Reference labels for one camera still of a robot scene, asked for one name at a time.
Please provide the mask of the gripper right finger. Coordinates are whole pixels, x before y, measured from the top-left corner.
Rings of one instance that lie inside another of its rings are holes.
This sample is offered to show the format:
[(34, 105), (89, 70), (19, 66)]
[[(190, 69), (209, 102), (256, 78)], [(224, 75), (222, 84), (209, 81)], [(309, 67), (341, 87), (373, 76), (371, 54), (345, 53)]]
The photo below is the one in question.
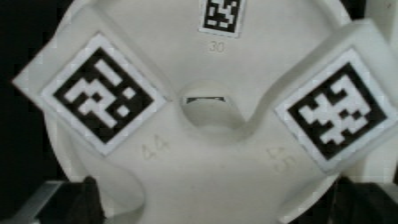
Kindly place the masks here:
[(398, 224), (398, 202), (377, 183), (343, 177), (336, 184), (332, 224)]

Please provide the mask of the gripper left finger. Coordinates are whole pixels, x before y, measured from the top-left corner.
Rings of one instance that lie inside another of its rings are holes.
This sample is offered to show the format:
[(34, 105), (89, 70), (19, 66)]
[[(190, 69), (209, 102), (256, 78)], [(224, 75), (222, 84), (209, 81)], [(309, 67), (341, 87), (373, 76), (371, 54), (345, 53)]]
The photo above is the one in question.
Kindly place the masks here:
[(10, 224), (103, 224), (103, 222), (99, 189), (90, 176), (82, 182), (48, 181), (10, 218)]

